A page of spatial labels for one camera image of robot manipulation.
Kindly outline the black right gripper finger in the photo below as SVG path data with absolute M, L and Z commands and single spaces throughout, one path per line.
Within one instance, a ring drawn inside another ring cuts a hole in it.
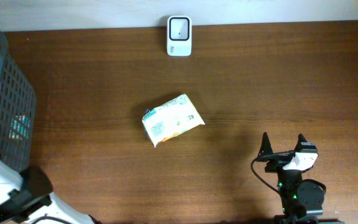
M 258 156 L 263 157 L 263 156 L 269 156 L 271 154 L 273 154 L 273 150 L 271 147 L 269 136 L 268 136 L 267 132 L 264 132 L 263 136 L 262 136 L 262 143 L 261 143 L 261 147 L 260 147 Z
M 294 148 L 295 152 L 301 152 L 305 149 L 306 145 L 303 145 L 303 143 L 307 143 L 307 140 L 305 139 L 304 135 L 301 133 L 298 135 L 298 142 Z

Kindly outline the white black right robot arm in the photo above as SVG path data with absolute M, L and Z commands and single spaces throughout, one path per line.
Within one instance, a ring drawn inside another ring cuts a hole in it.
M 304 135 L 298 135 L 294 149 L 282 152 L 273 152 L 267 133 L 263 133 L 259 153 L 250 163 L 252 173 L 268 188 L 280 196 L 282 214 L 273 218 L 278 224 L 329 224 L 341 223 L 338 219 L 319 217 L 323 214 L 323 202 L 326 186 L 313 179 L 304 179 L 302 174 L 313 168 L 318 158 L 318 149 Z M 266 163 L 266 173 L 277 174 L 277 185 L 272 186 L 255 171 L 256 162 Z

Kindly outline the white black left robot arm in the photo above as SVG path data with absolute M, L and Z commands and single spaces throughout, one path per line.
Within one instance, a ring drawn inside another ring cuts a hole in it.
M 54 192 L 46 173 L 37 166 L 17 172 L 0 160 L 0 223 L 97 224 Z

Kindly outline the teal white tissue pack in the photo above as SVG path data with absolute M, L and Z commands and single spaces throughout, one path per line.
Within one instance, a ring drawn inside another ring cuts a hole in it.
M 15 116 L 11 119 L 9 139 L 29 139 L 30 119 L 25 115 Z

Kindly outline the yellow white snack bag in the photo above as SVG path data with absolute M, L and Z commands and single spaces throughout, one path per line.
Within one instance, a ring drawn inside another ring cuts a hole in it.
M 189 99 L 182 94 L 152 110 L 142 117 L 145 133 L 154 147 L 177 137 L 199 125 L 205 125 L 201 115 Z

